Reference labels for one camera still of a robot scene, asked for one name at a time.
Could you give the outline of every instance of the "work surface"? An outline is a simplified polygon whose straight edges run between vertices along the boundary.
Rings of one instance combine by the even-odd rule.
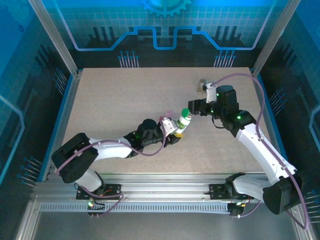
[[[208,82],[244,68],[85,68],[66,128],[64,143],[77,133],[94,139],[119,139],[135,131],[144,119],[156,122],[167,111],[173,118],[188,107],[188,101],[203,99],[197,94],[200,79]],[[240,109],[257,118],[260,112],[251,79],[229,78],[221,85],[232,85]],[[265,122],[260,127],[268,136]],[[145,148],[153,153],[160,143]],[[193,116],[184,137],[156,156],[108,158],[94,162],[99,173],[238,173],[263,172],[250,152],[225,129],[217,129],[209,116]]]

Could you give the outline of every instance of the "blue light strip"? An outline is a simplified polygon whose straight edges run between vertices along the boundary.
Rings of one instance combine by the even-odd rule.
[[[4,168],[3,168],[2,172],[1,172],[1,175],[0,175],[0,185],[1,185],[3,180],[4,180],[4,178],[5,178],[6,173],[8,171],[8,168],[9,168],[9,166],[11,164],[11,161],[12,161],[12,159],[13,159],[15,153],[16,153],[17,147],[19,145],[19,142],[20,142],[21,137],[22,137],[22,135],[23,135],[23,133],[25,131],[26,126],[25,126],[25,120],[24,120],[24,115],[23,115],[22,111],[20,109],[18,109],[17,107],[15,107],[11,102],[9,102],[7,99],[5,99],[1,95],[0,95],[0,100],[2,102],[4,102],[4,104],[6,104],[9,108],[11,108],[16,114],[19,115],[20,124],[21,124],[20,132],[19,132],[19,134],[18,134],[18,136],[17,136],[17,138],[16,138],[16,140],[14,142],[13,148],[11,149],[10,155],[9,155],[9,157],[8,157],[8,159],[7,159],[7,161],[6,161],[5,165],[4,165]]]
[[[309,121],[309,129],[310,129],[310,132],[311,132],[311,135],[313,137],[313,140],[315,142],[315,145],[316,147],[318,148],[318,151],[320,152],[320,142],[319,142],[319,139],[316,135],[316,132],[314,130],[314,121],[315,121],[315,115],[316,113],[318,113],[320,111],[320,105],[317,106],[315,109],[312,110],[311,112],[311,116],[310,116],[310,121]]]
[[[67,98],[68,98],[68,94],[69,94],[72,82],[73,82],[73,76],[70,74],[68,84],[66,85],[65,92],[64,92],[64,95],[63,95],[63,98],[61,101],[58,116],[56,117],[56,120],[55,120],[55,124],[54,124],[54,128],[53,128],[52,135],[50,138],[50,142],[49,142],[48,148],[47,148],[45,156],[44,156],[42,168],[41,168],[39,176],[38,176],[38,182],[42,182],[42,179],[46,173],[47,164],[50,160],[50,153],[51,153],[52,147],[54,145],[54,141],[55,141],[57,133],[58,133],[59,124],[60,124],[61,117],[62,117],[62,114],[65,109],[65,105],[67,102]]]
[[[280,136],[280,133],[279,133],[277,122],[276,122],[275,116],[274,116],[274,114],[272,112],[272,109],[271,109],[271,105],[270,105],[270,102],[269,102],[269,99],[268,99],[268,95],[267,95],[267,92],[266,92],[266,89],[265,89],[265,85],[264,85],[264,82],[262,81],[262,78],[261,78],[260,74],[258,74],[257,79],[258,79],[259,83],[262,85],[262,88],[263,88],[263,91],[264,91],[265,107],[266,107],[266,109],[267,109],[267,111],[269,113],[269,116],[270,116],[270,121],[271,121],[271,124],[272,124],[272,127],[273,127],[273,131],[274,131],[274,134],[275,134],[276,141],[277,141],[278,146],[279,146],[280,153],[284,157],[284,159],[287,160],[288,156],[286,154],[286,150],[285,150],[284,144],[282,142],[282,139],[281,139],[281,136]]]
[[[156,50],[174,50],[177,47],[177,39],[178,39],[178,30],[192,30],[192,34],[194,35],[203,35],[206,39],[208,39],[208,41],[217,49],[217,50],[237,50],[237,51],[251,51],[253,49],[255,49],[255,47],[258,44],[258,41],[262,35],[262,32],[265,29],[265,26],[269,20],[269,17],[276,5],[277,0],[274,0],[272,6],[270,7],[270,10],[261,26],[261,29],[258,33],[258,35],[256,36],[256,39],[253,43],[252,47],[220,47],[218,46],[218,44],[208,35],[207,32],[205,31],[197,31],[197,26],[189,26],[189,25],[184,25],[184,26],[177,26],[174,31],[173,31],[173,46],[158,46],[157,44],[157,33],[156,33],[156,29],[153,26],[134,26],[133,27],[133,31],[130,32],[125,32],[111,47],[98,47],[98,48],[79,48],[69,27],[68,24],[65,20],[65,18],[63,17],[63,14],[61,13],[57,2],[55,1],[55,7],[56,10],[58,12],[58,14],[61,17],[61,20],[63,22],[63,25],[72,41],[72,44],[74,46],[74,48],[80,52],[88,52],[88,51],[112,51],[114,50],[120,43],[121,41],[126,37],[126,36],[131,36],[131,35],[138,35],[138,30],[152,30],[152,37],[153,37],[153,47]]]

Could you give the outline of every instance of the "yellow part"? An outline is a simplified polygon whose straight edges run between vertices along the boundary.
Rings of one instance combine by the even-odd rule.
[[[183,136],[184,136],[184,134],[183,133],[176,133],[176,134],[174,134],[177,138],[182,138]]]

